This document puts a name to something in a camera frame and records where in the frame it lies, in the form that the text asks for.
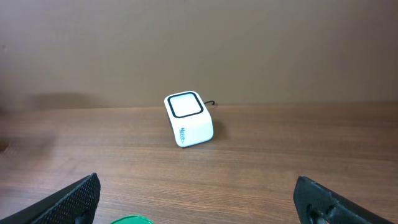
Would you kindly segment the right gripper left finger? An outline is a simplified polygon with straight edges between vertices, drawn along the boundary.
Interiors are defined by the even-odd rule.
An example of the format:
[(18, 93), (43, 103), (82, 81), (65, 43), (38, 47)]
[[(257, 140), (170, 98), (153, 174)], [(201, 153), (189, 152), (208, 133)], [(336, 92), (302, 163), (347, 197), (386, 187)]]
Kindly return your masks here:
[(93, 173), (1, 220), (1, 224), (92, 224), (101, 184)]

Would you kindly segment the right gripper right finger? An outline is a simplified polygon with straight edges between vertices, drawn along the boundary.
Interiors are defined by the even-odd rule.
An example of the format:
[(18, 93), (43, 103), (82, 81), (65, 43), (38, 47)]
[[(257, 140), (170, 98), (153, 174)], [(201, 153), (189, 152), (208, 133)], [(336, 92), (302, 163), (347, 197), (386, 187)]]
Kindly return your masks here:
[(293, 200), (304, 224), (392, 224), (306, 176), (298, 177)]

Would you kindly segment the green lid jar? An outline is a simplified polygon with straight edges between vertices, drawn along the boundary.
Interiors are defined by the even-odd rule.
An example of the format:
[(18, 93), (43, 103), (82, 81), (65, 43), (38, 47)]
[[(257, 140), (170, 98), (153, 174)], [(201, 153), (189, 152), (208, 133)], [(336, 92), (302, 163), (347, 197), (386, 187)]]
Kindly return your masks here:
[(113, 221), (111, 224), (154, 224), (152, 220), (141, 215), (128, 215)]

